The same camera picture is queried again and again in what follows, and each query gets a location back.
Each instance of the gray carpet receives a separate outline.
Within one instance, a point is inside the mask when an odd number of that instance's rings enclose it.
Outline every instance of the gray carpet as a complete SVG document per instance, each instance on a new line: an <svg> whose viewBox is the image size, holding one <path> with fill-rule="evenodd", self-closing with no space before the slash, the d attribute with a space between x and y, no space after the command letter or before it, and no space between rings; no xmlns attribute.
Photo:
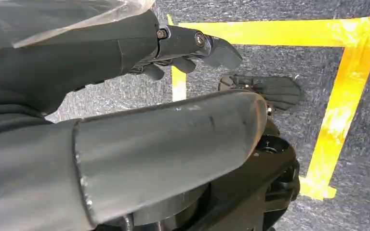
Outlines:
<svg viewBox="0 0 370 231"><path fill-rule="evenodd" d="M370 0L158 0L154 8L162 23L166 14L175 23L248 20L338 19L370 15ZM244 57L234 71L253 76L296 78L304 91L295 108L273 117L285 139L295 147L307 172L325 108L334 83L341 48L237 46ZM214 92L224 69L201 63L188 75L188 96ZM88 86L67 96L53 121L102 115L157 103L170 102L171 76L161 81L144 76L124 76ZM370 231L370 78L350 128L330 185L332 200L299 196L277 224L278 231Z"/></svg>

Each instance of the black mechanical part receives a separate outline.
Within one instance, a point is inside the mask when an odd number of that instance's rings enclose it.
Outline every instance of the black mechanical part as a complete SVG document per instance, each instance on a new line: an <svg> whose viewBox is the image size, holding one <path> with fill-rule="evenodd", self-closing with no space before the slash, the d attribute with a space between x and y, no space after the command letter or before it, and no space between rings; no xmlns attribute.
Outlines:
<svg viewBox="0 0 370 231"><path fill-rule="evenodd" d="M165 75L165 72L155 64L144 66L143 73L149 76L152 80L160 80Z"/></svg>
<svg viewBox="0 0 370 231"><path fill-rule="evenodd" d="M273 123L273 121L270 118L267 118L266 127L264 128L264 135L273 135L273 136L279 136L280 131L278 130L277 126Z"/></svg>
<svg viewBox="0 0 370 231"><path fill-rule="evenodd" d="M207 185L202 185L188 192L181 193L133 212L132 215L135 221L135 226L152 224L166 218L173 217L192 205L194 205L193 210L195 210L197 200L202 196L206 189Z"/></svg>
<svg viewBox="0 0 370 231"><path fill-rule="evenodd" d="M263 135L249 159L213 180L198 204L184 210L186 216L179 213L135 226L134 231L274 230L272 226L300 191L298 173L299 165L290 144L279 136ZM174 219L181 222L172 225L170 221Z"/></svg>
<svg viewBox="0 0 370 231"><path fill-rule="evenodd" d="M134 231L134 219L132 214L124 215L118 219L100 224L96 231Z"/></svg>
<svg viewBox="0 0 370 231"><path fill-rule="evenodd" d="M296 105L301 98L300 87L289 77L251 77L224 75L218 90L246 89L263 96L269 104L269 114L273 107L287 110Z"/></svg>
<svg viewBox="0 0 370 231"><path fill-rule="evenodd" d="M209 183L249 157L265 107L258 94L230 90L50 124L6 106L0 231L92 230Z"/></svg>
<svg viewBox="0 0 370 231"><path fill-rule="evenodd" d="M196 34L205 37L203 47ZM159 26L154 13L67 31L33 45L0 49L0 104L24 105L48 115L65 95L128 72L161 79L154 63L172 63L190 73L191 58L234 68L236 49L224 40L177 26Z"/></svg>

